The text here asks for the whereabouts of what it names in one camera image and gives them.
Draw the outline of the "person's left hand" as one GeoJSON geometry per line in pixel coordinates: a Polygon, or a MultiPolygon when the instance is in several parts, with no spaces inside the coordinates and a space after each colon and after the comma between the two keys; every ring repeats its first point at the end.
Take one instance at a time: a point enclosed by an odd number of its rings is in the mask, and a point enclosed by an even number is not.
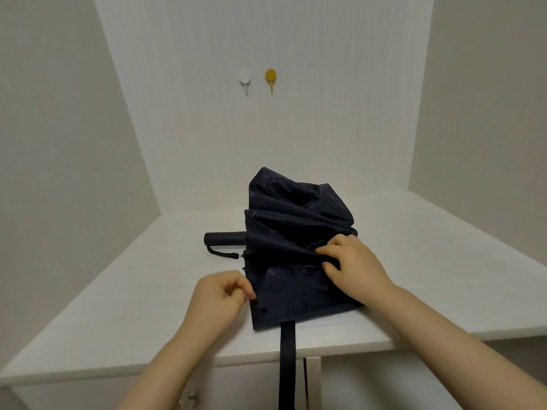
{"type": "Polygon", "coordinates": [[[243,289],[249,301],[256,299],[250,281],[238,270],[206,275],[195,286],[181,330],[203,343],[213,343],[235,322],[239,314],[223,314],[223,291],[243,289]]]}

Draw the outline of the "person's right hand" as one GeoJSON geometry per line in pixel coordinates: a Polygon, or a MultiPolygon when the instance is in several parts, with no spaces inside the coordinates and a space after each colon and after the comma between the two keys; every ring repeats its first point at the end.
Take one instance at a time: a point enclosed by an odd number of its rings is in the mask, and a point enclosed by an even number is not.
{"type": "Polygon", "coordinates": [[[379,308],[395,288],[376,255],[355,235],[338,234],[315,252],[338,261],[335,267],[347,279],[342,292],[368,307],[379,308]]]}

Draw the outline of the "navy blue folding umbrella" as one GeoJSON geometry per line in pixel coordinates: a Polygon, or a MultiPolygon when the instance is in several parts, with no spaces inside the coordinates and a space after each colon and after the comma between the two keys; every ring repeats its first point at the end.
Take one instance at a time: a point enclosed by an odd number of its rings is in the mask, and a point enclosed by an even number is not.
{"type": "Polygon", "coordinates": [[[266,167],[251,180],[244,232],[204,235],[216,247],[244,247],[244,274],[256,299],[250,303],[254,330],[280,326],[278,410],[295,410],[296,322],[362,307],[337,288],[323,269],[339,262],[316,253],[338,234],[357,236],[354,219],[329,184],[298,183],[266,167]]]}

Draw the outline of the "person's right forearm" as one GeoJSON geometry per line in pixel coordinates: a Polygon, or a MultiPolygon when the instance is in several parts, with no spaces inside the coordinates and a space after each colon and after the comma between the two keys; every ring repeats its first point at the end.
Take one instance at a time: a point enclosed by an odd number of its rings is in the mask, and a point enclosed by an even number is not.
{"type": "Polygon", "coordinates": [[[465,410],[547,410],[547,386],[435,311],[388,285],[364,302],[413,348],[465,410]]]}

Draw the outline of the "person's left forearm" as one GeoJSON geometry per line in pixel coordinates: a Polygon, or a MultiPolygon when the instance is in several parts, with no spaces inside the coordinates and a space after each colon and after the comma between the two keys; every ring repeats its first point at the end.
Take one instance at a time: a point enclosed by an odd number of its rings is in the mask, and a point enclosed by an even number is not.
{"type": "Polygon", "coordinates": [[[192,372],[225,329],[183,323],[115,410],[175,410],[192,372]]]}

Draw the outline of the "white table leg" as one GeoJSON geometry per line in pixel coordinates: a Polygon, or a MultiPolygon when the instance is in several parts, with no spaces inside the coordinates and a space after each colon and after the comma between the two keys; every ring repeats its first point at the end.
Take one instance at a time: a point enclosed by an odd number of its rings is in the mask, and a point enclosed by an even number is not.
{"type": "Polygon", "coordinates": [[[304,360],[307,410],[323,410],[321,359],[317,356],[304,360]]]}

